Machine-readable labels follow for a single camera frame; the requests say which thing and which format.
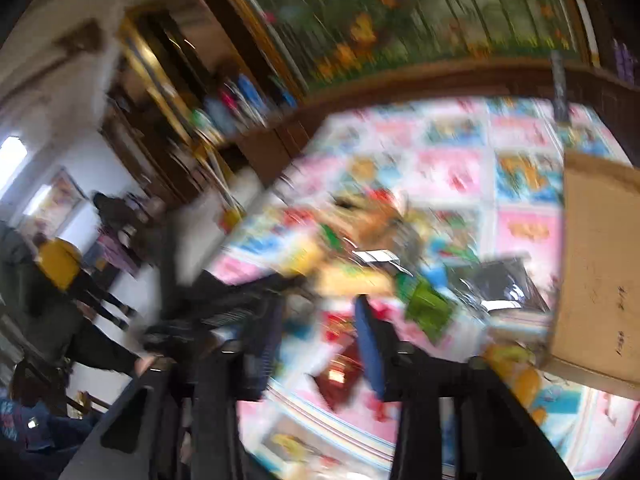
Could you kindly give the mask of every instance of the bright light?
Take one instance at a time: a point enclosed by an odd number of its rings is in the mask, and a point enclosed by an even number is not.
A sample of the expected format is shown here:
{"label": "bright light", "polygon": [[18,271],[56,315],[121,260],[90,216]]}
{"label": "bright light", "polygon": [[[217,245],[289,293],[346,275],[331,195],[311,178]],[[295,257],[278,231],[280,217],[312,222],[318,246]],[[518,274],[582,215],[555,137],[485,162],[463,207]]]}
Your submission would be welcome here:
{"label": "bright light", "polygon": [[37,209],[40,207],[40,204],[42,204],[42,201],[49,194],[49,191],[51,191],[51,186],[49,186],[48,184],[45,184],[44,186],[40,187],[38,192],[33,196],[31,201],[29,202],[27,209],[24,210],[24,214],[27,216],[31,216],[32,214],[34,214],[37,211]]}
{"label": "bright light", "polygon": [[18,169],[21,162],[27,156],[27,149],[18,137],[7,137],[0,146],[0,189]]}

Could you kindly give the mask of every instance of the white floor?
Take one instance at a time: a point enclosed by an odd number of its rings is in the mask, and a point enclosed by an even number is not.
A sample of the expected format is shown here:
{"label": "white floor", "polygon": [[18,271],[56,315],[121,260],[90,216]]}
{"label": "white floor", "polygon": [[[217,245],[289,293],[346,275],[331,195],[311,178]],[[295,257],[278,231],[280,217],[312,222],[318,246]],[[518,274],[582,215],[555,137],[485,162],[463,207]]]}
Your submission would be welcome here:
{"label": "white floor", "polygon": [[[232,186],[233,195],[244,208],[248,208],[262,190],[258,177],[249,168],[238,173]],[[193,281],[200,270],[209,263],[211,255],[223,240],[224,233],[216,224],[220,210],[220,198],[217,193],[211,192],[180,212],[177,261],[178,278],[181,282]],[[96,319],[95,324],[129,350],[140,352],[136,334],[156,318],[159,310],[157,269],[145,266],[136,278],[121,273],[111,287],[111,293],[123,303],[135,308],[140,313],[140,319],[135,321],[126,333],[101,317]],[[128,382],[127,376],[117,372],[105,372],[76,364],[67,394],[75,397],[78,391],[88,391],[93,396],[111,403]]]}

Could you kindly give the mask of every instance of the pink flower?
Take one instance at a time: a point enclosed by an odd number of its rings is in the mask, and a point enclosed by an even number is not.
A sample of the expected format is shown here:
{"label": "pink flower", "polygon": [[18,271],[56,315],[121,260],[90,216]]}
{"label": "pink flower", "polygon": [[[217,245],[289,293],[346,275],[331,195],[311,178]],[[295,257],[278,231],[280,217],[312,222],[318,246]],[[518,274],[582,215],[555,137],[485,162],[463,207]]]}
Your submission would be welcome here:
{"label": "pink flower", "polygon": [[265,10],[262,15],[267,23],[273,24],[276,22],[276,15],[273,12]]}

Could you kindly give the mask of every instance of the window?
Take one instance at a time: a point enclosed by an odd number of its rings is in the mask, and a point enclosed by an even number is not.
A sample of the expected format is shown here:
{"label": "window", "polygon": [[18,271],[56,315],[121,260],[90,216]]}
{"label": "window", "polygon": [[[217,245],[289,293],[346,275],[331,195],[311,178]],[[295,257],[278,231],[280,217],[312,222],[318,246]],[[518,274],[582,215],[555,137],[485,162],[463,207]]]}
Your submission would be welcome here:
{"label": "window", "polygon": [[7,137],[0,145],[0,192],[11,181],[26,156],[27,149],[18,137]]}

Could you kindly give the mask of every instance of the dark jacket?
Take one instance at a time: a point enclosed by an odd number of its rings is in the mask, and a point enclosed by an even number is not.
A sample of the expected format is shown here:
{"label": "dark jacket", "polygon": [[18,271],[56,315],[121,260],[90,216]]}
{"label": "dark jacket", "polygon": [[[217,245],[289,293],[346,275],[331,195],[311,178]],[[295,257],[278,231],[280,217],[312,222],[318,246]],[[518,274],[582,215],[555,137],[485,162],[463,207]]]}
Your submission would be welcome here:
{"label": "dark jacket", "polygon": [[5,222],[0,222],[0,296],[0,316],[7,314],[46,360],[59,361],[82,314],[36,265],[22,235]]}

